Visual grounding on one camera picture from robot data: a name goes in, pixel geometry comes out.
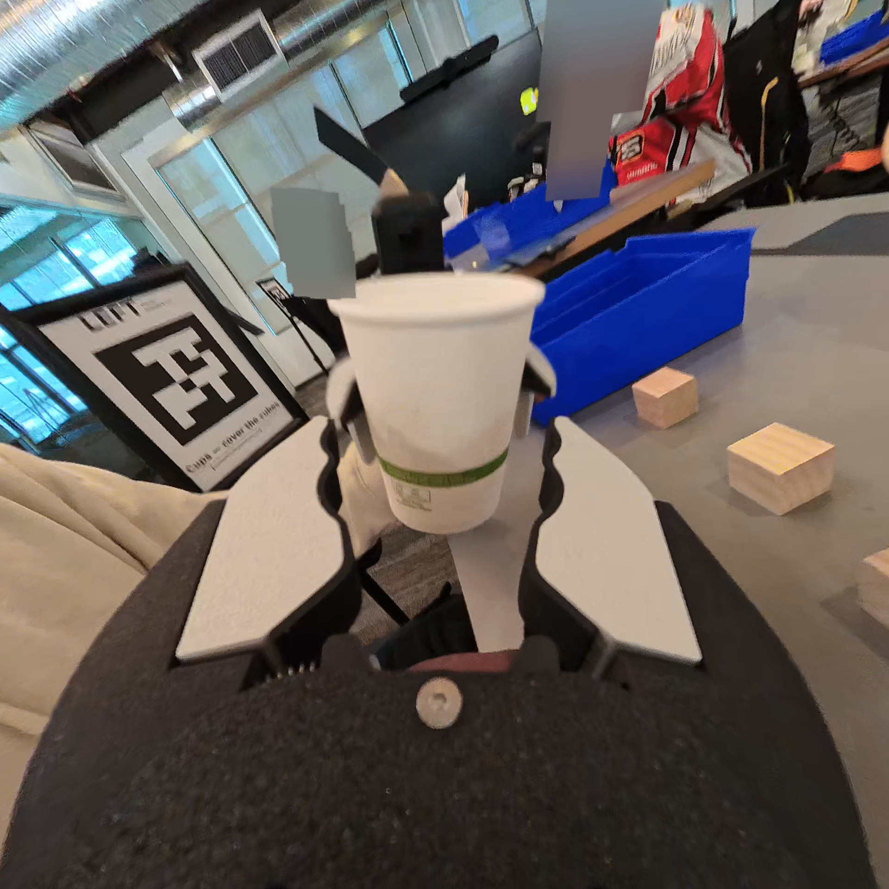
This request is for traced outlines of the wooden cube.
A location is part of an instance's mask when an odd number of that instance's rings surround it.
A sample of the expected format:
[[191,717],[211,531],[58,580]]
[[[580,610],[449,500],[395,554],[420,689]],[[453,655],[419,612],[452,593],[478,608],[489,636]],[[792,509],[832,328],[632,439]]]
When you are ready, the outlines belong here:
[[671,428],[699,410],[696,377],[670,366],[632,383],[631,392],[639,420],[653,428]]
[[888,629],[888,549],[862,560],[857,588],[862,611]]
[[731,488],[776,516],[832,489],[837,449],[798,429],[773,422],[726,449]]

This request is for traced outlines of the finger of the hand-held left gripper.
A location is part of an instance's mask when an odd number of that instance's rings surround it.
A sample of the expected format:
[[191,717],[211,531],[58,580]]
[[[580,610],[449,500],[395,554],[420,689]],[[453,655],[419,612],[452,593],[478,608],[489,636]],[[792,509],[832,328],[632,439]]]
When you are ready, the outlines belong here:
[[525,438],[531,426],[532,410],[557,393],[557,375],[538,348],[528,348],[514,414],[514,438]]
[[379,465],[372,438],[369,415],[364,406],[351,357],[339,360],[330,370],[326,385],[326,406],[330,419],[348,434],[365,465]]

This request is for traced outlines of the black wall screen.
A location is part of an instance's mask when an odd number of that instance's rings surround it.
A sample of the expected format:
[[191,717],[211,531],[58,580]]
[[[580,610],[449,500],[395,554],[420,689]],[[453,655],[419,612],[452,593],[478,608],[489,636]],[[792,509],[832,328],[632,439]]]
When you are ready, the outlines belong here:
[[517,151],[516,142],[534,127],[520,96],[537,85],[540,61],[533,30],[449,86],[362,128],[363,138],[412,191],[443,198],[465,175],[471,209],[502,202],[508,182],[531,168],[532,144]]

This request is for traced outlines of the white paper cup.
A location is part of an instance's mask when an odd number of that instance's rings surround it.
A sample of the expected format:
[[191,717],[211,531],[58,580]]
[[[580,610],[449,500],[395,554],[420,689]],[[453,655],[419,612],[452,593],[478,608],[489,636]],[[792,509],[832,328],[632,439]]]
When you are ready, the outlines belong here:
[[364,280],[355,297],[328,301],[404,526],[450,535],[494,515],[544,295],[523,275],[427,272]]

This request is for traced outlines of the framed marker sign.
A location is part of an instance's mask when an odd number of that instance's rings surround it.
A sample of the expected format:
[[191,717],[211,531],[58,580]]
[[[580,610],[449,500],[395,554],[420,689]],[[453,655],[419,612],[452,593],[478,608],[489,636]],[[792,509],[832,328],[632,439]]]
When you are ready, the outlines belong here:
[[2,326],[164,483],[207,494],[308,423],[187,263],[21,309]]

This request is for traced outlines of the blue plastic bin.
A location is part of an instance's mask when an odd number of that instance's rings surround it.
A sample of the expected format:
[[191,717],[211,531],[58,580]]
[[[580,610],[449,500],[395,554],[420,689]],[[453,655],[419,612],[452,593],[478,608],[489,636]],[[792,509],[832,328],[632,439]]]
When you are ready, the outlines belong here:
[[531,341],[557,376],[533,408],[572,416],[742,324],[754,228],[630,238],[548,283]]
[[587,198],[547,199],[547,184],[540,182],[507,204],[474,211],[443,236],[445,264],[481,247],[491,261],[508,259],[539,242],[549,242],[609,205],[616,187],[613,165],[606,159],[597,194]]

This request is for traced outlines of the silver air duct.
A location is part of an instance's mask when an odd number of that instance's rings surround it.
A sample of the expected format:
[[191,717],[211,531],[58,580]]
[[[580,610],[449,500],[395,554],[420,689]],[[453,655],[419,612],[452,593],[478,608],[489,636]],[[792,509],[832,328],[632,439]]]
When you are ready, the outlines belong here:
[[143,46],[185,32],[213,37],[262,12],[287,58],[400,2],[2,2],[2,131],[68,94]]

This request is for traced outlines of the wooden desk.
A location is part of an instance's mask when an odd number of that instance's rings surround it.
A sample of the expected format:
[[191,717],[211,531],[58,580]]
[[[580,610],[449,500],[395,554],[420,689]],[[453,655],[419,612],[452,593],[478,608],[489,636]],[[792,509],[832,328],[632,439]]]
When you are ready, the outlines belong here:
[[546,248],[541,259],[550,262],[569,259],[624,228],[658,213],[682,194],[694,191],[710,181],[715,172],[716,162],[709,159],[633,185],[618,187],[603,209],[568,228],[557,243]]

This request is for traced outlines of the white ceiling vent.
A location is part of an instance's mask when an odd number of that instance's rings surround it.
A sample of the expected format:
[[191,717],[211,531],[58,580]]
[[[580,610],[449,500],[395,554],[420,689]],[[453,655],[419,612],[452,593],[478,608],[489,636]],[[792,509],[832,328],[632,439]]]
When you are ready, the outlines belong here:
[[193,57],[221,102],[286,65],[281,44],[259,9],[195,48]]

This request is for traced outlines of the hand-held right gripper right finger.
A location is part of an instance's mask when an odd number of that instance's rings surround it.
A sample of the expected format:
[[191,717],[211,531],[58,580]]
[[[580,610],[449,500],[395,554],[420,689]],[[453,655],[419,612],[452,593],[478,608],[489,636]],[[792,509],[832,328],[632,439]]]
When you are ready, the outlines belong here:
[[527,639],[562,671],[604,675],[621,653],[702,662],[654,499],[638,476],[567,417],[550,422],[539,517],[518,585]]

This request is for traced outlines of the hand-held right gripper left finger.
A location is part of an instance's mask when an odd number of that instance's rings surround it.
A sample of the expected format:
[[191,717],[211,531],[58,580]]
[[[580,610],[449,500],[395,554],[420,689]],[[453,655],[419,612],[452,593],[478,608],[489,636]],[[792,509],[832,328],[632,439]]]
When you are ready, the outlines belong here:
[[362,591],[339,515],[339,440],[322,417],[284,439],[228,492],[175,656],[259,654],[272,669],[319,665]]

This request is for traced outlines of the black video bar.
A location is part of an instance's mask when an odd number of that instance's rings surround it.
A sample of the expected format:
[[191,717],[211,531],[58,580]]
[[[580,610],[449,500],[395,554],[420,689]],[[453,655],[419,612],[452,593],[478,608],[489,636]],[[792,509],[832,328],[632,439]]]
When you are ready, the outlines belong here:
[[497,35],[491,35],[461,53],[448,57],[435,69],[404,87],[399,97],[404,105],[421,100],[435,91],[447,89],[452,83],[490,61],[499,48]]

